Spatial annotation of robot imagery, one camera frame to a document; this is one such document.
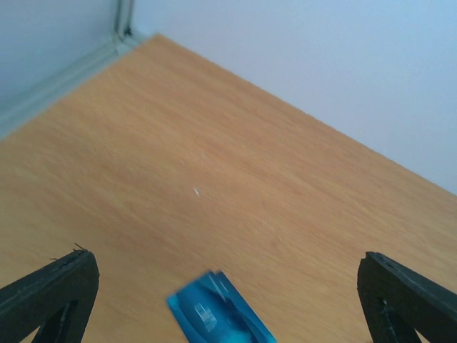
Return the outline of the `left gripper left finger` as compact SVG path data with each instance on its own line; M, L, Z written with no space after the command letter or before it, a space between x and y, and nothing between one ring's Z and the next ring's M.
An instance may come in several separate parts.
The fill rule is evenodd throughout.
M94 254L85 249L1 288L1 341L80 342L99 289Z

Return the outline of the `small blue card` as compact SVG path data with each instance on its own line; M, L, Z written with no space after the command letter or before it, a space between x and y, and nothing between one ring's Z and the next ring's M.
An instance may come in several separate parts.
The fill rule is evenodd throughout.
M209 271L167 298L188 342L276 342L221 271Z

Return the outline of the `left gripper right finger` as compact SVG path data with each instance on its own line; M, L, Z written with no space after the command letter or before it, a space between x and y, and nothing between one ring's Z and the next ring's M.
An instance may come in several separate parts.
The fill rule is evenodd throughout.
M456 294L382 253L361 260L358 295L374 342L456 341Z

